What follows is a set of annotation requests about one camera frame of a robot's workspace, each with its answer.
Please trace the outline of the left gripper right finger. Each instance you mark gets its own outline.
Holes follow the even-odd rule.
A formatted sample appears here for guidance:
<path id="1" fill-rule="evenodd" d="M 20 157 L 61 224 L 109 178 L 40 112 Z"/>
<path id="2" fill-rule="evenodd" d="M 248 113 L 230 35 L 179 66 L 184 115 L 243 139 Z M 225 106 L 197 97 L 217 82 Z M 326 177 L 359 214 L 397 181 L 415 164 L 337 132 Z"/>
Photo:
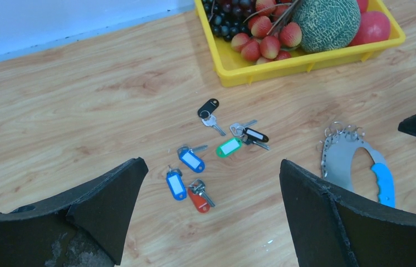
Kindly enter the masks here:
<path id="1" fill-rule="evenodd" d="M 416 266 L 416 214 L 282 160 L 280 187 L 300 266 Z"/>

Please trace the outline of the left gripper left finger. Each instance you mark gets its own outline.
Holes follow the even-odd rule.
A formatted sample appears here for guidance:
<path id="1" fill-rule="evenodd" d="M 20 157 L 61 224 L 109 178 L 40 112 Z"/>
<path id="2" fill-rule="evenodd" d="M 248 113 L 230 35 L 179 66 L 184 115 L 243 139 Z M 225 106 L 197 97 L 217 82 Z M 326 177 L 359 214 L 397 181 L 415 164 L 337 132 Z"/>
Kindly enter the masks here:
<path id="1" fill-rule="evenodd" d="M 130 159 L 58 195 L 0 212 L 0 266 L 120 265 L 147 173 L 142 158 Z"/>

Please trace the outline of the large keyring with small rings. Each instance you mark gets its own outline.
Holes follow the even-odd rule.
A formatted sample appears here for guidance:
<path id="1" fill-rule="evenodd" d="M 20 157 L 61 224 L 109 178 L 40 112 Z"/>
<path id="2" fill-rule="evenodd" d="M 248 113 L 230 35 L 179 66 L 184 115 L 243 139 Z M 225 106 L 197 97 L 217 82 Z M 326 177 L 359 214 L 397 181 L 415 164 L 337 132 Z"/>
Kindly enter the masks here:
<path id="1" fill-rule="evenodd" d="M 364 139 L 365 131 L 356 125 L 334 121 L 324 130 L 325 138 L 316 146 L 321 151 L 320 170 L 324 180 L 355 192 L 353 181 L 356 154 L 368 154 L 371 173 L 378 187 L 378 203 L 395 208 L 394 176 L 385 157 Z"/>

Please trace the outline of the black tagged key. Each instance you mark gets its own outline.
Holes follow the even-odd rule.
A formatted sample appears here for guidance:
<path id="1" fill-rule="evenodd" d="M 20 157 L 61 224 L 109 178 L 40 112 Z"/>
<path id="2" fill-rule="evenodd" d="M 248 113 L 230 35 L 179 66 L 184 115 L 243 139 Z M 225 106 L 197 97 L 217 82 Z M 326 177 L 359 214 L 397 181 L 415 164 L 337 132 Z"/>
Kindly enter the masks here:
<path id="1" fill-rule="evenodd" d="M 197 115 L 205 126 L 212 127 L 217 130 L 221 136 L 225 136 L 225 131 L 217 124 L 217 118 L 213 114 L 218 107 L 219 101 L 216 98 L 211 98 L 198 109 Z"/>

